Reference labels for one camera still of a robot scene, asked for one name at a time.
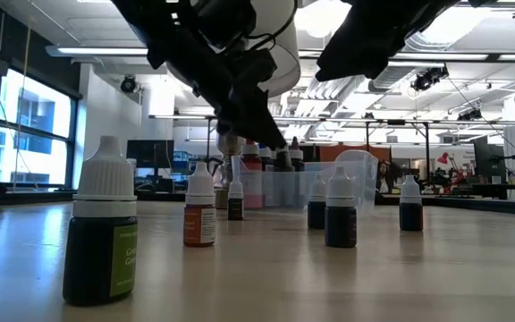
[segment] black cable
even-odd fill
[[[464,100],[466,100],[466,103],[468,103],[468,104],[470,105],[470,107],[475,108],[475,107],[472,105],[472,103],[470,103],[470,101],[466,98],[466,96],[464,96],[464,94],[462,94],[462,91],[460,91],[460,89],[458,88],[458,86],[456,86],[456,84],[454,84],[454,82],[451,80],[451,78],[450,78],[450,77],[447,77],[446,79],[447,79],[448,81],[450,81],[450,83],[452,84],[452,86],[453,86],[456,90],[458,90],[459,94],[464,98]],[[498,134],[502,137],[502,139],[504,139],[504,141],[508,142],[508,144],[510,144],[510,146],[511,146],[511,147],[513,147],[513,148],[515,149],[515,146],[514,146],[514,145],[513,145],[513,144],[512,144],[508,139],[506,139],[506,137],[504,137],[504,135],[502,134],[502,132],[501,132],[501,131],[499,131],[498,129],[496,129],[496,128],[495,128],[495,127],[494,127],[494,126],[493,126],[493,125],[488,121],[488,120],[486,120],[486,119],[484,118],[484,116],[482,116],[482,119],[486,122],[486,124],[490,125],[490,127],[491,127],[492,129],[494,129],[494,131],[496,131],[496,133],[498,133]]]
[[[297,12],[297,8],[299,7],[299,1],[293,0],[293,11],[291,12],[290,18],[284,23],[284,25],[272,35],[267,36],[267,38],[259,41],[256,45],[252,46],[249,50],[255,50],[260,48],[261,46],[267,44],[269,41],[275,39],[277,36],[281,35],[293,22],[293,18],[295,17],[295,13]]]

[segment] white bottle cap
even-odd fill
[[[232,157],[232,176],[228,189],[228,199],[243,199],[243,186],[240,181],[240,156]]]
[[[325,202],[327,187],[323,181],[322,174],[316,174],[315,180],[311,184],[311,192],[309,193],[309,201]]]
[[[94,156],[82,163],[76,200],[136,200],[134,169],[115,136],[102,136]]]
[[[300,149],[290,150],[290,158],[303,160],[303,151],[301,151]]]
[[[265,147],[259,150],[259,157],[272,157],[272,149]]]
[[[420,186],[414,175],[406,175],[401,185],[401,203],[421,203]]]
[[[259,147],[256,143],[246,143],[244,145],[241,146],[241,154],[243,156],[246,156],[246,155],[259,155]]]
[[[187,205],[214,205],[214,180],[207,171],[206,162],[197,162],[196,170],[188,180]]]
[[[94,156],[82,163],[79,190],[73,196],[75,217],[136,216],[134,169],[114,136],[100,138]]]
[[[327,206],[354,207],[353,182],[345,173],[345,167],[335,167],[335,174],[327,184]]]

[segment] wooden table surface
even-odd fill
[[[359,219],[358,247],[330,249],[304,214],[219,216],[215,247],[182,246],[180,203],[139,203],[134,293],[63,303],[71,204],[0,208],[0,321],[515,321],[515,215],[396,207]]]

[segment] window frame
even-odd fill
[[[15,72],[19,72],[22,75],[21,71],[18,71],[14,68],[9,68],[10,70],[13,70]],[[61,135],[54,134],[52,132],[42,131],[40,129],[36,129],[30,126],[21,125],[21,133],[28,133],[32,135],[39,136],[41,138],[45,139],[51,139],[51,140],[59,140],[65,143],[67,148],[67,160],[66,160],[66,167],[65,167],[65,182],[64,184],[60,183],[38,183],[39,188],[66,188],[70,189],[72,187],[72,176],[73,176],[73,164],[74,164],[74,150],[75,150],[75,133],[77,130],[77,113],[79,109],[79,100],[76,97],[73,97],[72,95],[69,95],[57,87],[51,86],[45,82],[41,82],[37,78],[31,77],[29,74],[26,75],[26,77],[29,77],[30,79],[49,87],[50,89],[56,90],[57,92],[65,95],[68,97],[71,101],[71,122],[69,126],[69,135],[68,137],[63,137]],[[0,76],[0,97],[1,97],[1,85],[3,83],[3,77]],[[5,120],[0,120],[0,127],[4,129],[10,129],[19,131],[20,125],[17,123],[12,122],[6,122]],[[13,182],[1,182],[6,187],[13,187]],[[34,183],[23,183],[23,182],[17,182],[15,184],[16,187],[19,188],[34,188]]]

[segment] ceiling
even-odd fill
[[[36,32],[59,46],[142,47],[115,7],[108,2],[0,0],[0,7],[25,24],[31,20]],[[484,19],[445,50],[515,52],[515,19],[511,18],[514,13],[514,9],[482,13],[485,14]],[[300,49],[322,49],[329,40],[329,37],[311,37],[310,33],[307,28],[298,25]],[[140,75],[139,80],[148,85],[156,81],[160,74],[166,73],[165,68],[159,71],[152,70],[144,58],[101,58],[100,61],[93,59],[90,62],[96,65],[97,72],[107,75],[113,82],[120,80],[124,74],[136,73]],[[305,89],[310,85],[317,67],[314,60],[301,60],[300,64],[301,80],[298,88]],[[454,85],[463,95],[468,100],[480,97],[483,111],[492,112],[496,116],[502,110],[502,99],[513,94],[515,90],[515,64],[448,64],[447,67]],[[422,69],[415,69],[405,79],[397,81],[394,88],[377,97],[374,103],[365,108],[376,117],[382,118],[413,118],[416,115],[443,118],[449,110],[466,104],[466,99],[447,80],[415,97],[414,91],[411,93],[412,89],[409,89],[409,82],[410,76],[419,71]],[[340,108],[346,110],[347,106],[343,103],[346,100],[340,101]],[[189,89],[184,87],[176,99],[176,104],[178,108],[207,105],[203,99],[194,98]]]

